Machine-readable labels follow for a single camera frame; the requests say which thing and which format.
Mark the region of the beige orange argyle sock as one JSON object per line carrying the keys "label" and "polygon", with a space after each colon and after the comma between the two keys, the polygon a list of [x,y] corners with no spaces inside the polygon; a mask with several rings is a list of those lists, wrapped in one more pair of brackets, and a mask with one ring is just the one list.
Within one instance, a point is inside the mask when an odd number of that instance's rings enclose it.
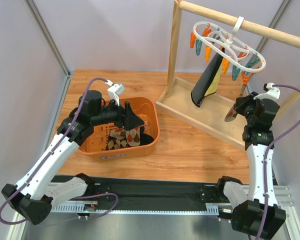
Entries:
{"label": "beige orange argyle sock", "polygon": [[138,147],[141,145],[141,134],[144,130],[143,126],[139,126],[125,131],[125,139],[129,147]]}

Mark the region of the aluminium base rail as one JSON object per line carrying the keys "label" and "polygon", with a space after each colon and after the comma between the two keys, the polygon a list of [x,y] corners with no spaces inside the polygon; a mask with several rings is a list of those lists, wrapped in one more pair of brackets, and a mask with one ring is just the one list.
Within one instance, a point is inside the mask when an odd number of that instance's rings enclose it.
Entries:
{"label": "aluminium base rail", "polygon": [[218,216],[231,214],[232,205],[216,185],[140,181],[96,185],[98,197],[71,199],[52,207],[53,213]]}

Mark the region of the white round clip hanger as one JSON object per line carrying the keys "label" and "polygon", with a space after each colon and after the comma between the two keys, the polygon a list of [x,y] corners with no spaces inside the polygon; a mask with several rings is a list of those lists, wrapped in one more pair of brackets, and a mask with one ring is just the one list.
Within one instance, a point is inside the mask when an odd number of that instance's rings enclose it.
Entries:
{"label": "white round clip hanger", "polygon": [[257,50],[236,38],[243,21],[240,16],[231,32],[212,22],[196,22],[191,32],[190,47],[195,48],[199,55],[200,48],[205,46],[206,62],[210,60],[212,51],[221,55],[222,72],[227,73],[232,66],[231,79],[235,81],[241,76],[246,85],[253,75],[265,70],[266,60]]}

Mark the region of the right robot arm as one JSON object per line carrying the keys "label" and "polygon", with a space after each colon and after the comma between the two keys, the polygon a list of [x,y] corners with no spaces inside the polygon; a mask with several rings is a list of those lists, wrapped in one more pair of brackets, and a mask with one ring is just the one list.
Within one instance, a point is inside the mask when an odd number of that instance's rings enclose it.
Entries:
{"label": "right robot arm", "polygon": [[234,110],[246,119],[242,139],[249,161],[248,192],[235,178],[223,176],[218,181],[233,209],[232,229],[256,239],[271,240],[286,220],[286,212],[278,207],[272,171],[270,128],[279,108],[272,97],[257,92],[236,99]]}

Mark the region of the aluminium frame post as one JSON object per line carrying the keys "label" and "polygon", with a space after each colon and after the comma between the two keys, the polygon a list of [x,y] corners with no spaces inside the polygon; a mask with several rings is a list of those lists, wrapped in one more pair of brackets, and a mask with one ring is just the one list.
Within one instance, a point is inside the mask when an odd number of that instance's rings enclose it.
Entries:
{"label": "aluminium frame post", "polygon": [[[276,13],[274,14],[272,20],[270,21],[269,28],[276,29],[278,24],[280,23],[281,19],[285,15],[286,11],[288,10],[289,6],[293,0],[283,0],[281,4],[279,5]],[[265,48],[266,44],[268,43],[269,39],[267,37],[262,37],[261,41],[259,42],[256,50],[258,52],[262,52],[262,50]]]}
{"label": "aluminium frame post", "polygon": [[44,21],[44,18],[42,16],[42,14],[40,13],[40,10],[39,10],[37,4],[35,3],[35,1],[34,0],[25,0],[25,4],[29,8],[30,13],[32,14],[36,24],[38,25],[46,43],[47,43],[48,47],[50,48],[57,64],[59,65],[62,75],[63,75],[61,85],[59,87],[60,91],[58,93],[56,104],[52,108],[53,112],[52,112],[51,124],[50,124],[49,131],[47,133],[47,137],[45,140],[44,149],[42,150],[42,152],[44,152],[49,147],[51,140],[53,138],[53,135],[55,132],[55,127],[58,123],[58,119],[59,119],[63,104],[65,102],[67,92],[69,90],[73,72],[70,71],[65,60],[63,59],[63,57],[53,39],[53,36],[51,35],[51,33]]}

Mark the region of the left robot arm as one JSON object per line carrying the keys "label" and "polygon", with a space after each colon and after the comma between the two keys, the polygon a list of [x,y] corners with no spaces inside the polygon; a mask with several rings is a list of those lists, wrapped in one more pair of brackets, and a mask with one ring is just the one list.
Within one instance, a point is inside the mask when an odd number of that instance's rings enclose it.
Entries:
{"label": "left robot arm", "polygon": [[86,199],[92,193],[94,181],[83,173],[55,187],[49,184],[96,126],[113,123],[118,128],[134,130],[144,124],[128,101],[124,106],[115,100],[103,106],[102,101],[99,91],[85,91],[79,98],[78,108],[62,121],[50,147],[37,163],[16,184],[6,184],[1,190],[5,204],[33,225],[42,223],[54,207],[71,199]]}

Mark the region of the black white-striped sock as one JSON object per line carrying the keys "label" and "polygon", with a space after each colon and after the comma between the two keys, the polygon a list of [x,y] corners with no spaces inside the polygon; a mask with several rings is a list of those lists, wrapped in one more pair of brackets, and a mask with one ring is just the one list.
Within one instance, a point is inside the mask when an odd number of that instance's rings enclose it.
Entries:
{"label": "black white-striped sock", "polygon": [[146,146],[153,142],[154,142],[154,138],[151,135],[146,134],[146,133],[140,134],[140,145],[141,146]]}

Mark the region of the left aluminium frame post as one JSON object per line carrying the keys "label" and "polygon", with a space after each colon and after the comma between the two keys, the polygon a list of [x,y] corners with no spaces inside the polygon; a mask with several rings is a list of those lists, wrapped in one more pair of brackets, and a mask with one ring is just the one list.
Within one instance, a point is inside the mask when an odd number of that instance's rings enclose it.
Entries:
{"label": "left aluminium frame post", "polygon": [[63,104],[65,102],[67,92],[69,90],[73,72],[70,71],[65,60],[63,59],[63,57],[53,39],[53,36],[51,35],[51,33],[44,21],[44,18],[42,16],[42,14],[40,13],[40,10],[39,10],[37,4],[35,3],[35,1],[34,0],[25,0],[25,4],[29,8],[30,13],[32,14],[36,24],[38,25],[46,43],[47,43],[48,47],[50,48],[57,64],[59,65],[62,75],[63,75],[61,85],[59,87],[60,91],[58,93],[56,104],[52,108],[53,112],[52,112],[51,124],[50,124],[49,131],[47,133],[47,137],[45,140],[44,149],[42,150],[42,152],[44,152],[49,147],[51,140],[53,138],[53,135],[55,132],[55,127],[58,123],[58,119],[59,119]]}

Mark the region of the grey black sock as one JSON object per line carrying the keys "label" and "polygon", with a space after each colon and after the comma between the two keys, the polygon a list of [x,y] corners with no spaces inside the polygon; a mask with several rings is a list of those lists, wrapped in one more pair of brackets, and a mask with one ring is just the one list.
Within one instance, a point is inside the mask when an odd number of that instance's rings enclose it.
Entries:
{"label": "grey black sock", "polygon": [[222,66],[222,61],[223,57],[216,53],[192,89],[190,96],[196,107],[202,105],[205,98],[204,95],[211,85],[219,67]]}

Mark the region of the right aluminium frame post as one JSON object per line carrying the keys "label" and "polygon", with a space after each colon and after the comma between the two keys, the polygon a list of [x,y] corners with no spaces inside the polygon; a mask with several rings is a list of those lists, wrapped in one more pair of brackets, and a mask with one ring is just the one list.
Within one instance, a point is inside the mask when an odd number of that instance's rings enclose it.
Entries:
{"label": "right aluminium frame post", "polygon": [[[269,28],[276,29],[278,24],[280,23],[281,19],[285,15],[286,11],[288,10],[289,6],[293,0],[283,0],[281,4],[279,5],[276,13],[274,14],[272,20],[270,21]],[[262,52],[262,50],[265,48],[266,44],[268,43],[269,39],[267,37],[262,37],[261,41],[259,42],[256,50],[258,52]]]}

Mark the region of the brown argyle sock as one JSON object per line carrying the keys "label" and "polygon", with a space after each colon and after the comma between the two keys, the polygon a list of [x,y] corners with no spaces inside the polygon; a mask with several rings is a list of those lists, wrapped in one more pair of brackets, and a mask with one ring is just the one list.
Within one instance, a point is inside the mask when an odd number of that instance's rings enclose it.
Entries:
{"label": "brown argyle sock", "polygon": [[108,135],[108,141],[122,141],[126,139],[126,131],[122,128],[112,130]]}
{"label": "brown argyle sock", "polygon": [[110,151],[110,150],[124,149],[128,147],[129,144],[124,138],[118,139],[118,138],[110,137],[107,141],[105,150]]}

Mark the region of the wooden hanger rack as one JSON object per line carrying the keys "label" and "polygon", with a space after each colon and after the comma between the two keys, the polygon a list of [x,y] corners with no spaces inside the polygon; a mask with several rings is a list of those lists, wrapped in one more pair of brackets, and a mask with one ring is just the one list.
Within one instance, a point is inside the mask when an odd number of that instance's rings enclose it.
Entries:
{"label": "wooden hanger rack", "polygon": [[182,12],[187,11],[206,17],[229,26],[300,49],[300,37],[269,28],[247,20],[240,20],[216,10],[212,10],[184,0],[176,0],[173,7],[172,31],[169,54],[167,87],[156,101],[159,110],[219,139],[240,150],[245,148],[242,131],[245,120],[241,116],[234,123],[222,120],[222,114],[230,108],[234,101],[214,93],[204,100],[201,107],[191,101],[191,90],[194,83],[175,76],[177,49],[180,35]]}

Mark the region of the orange plastic basket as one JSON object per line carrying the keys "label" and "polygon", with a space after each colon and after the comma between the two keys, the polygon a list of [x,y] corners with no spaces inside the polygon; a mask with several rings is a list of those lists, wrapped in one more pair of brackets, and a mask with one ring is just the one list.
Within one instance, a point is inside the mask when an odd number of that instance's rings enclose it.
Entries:
{"label": "orange plastic basket", "polygon": [[108,136],[111,131],[117,129],[114,124],[108,123],[94,127],[94,133],[79,147],[79,153],[92,157],[94,160],[106,160],[145,156],[155,149],[160,137],[155,104],[149,98],[142,96],[120,99],[122,105],[125,101],[130,103],[133,112],[144,121],[144,133],[151,136],[153,141],[140,146],[107,150]]}

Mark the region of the yellow grey sock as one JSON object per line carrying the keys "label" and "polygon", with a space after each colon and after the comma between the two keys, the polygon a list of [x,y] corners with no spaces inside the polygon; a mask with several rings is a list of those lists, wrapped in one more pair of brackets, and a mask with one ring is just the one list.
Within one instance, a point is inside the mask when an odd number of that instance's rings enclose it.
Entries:
{"label": "yellow grey sock", "polygon": [[217,89],[218,89],[218,85],[219,85],[219,81],[220,81],[220,76],[221,76],[221,72],[222,72],[222,66],[220,66],[213,78],[213,81],[211,83],[211,85],[209,86],[209,88],[207,89],[207,91],[205,92],[204,97],[213,95],[216,93]]}

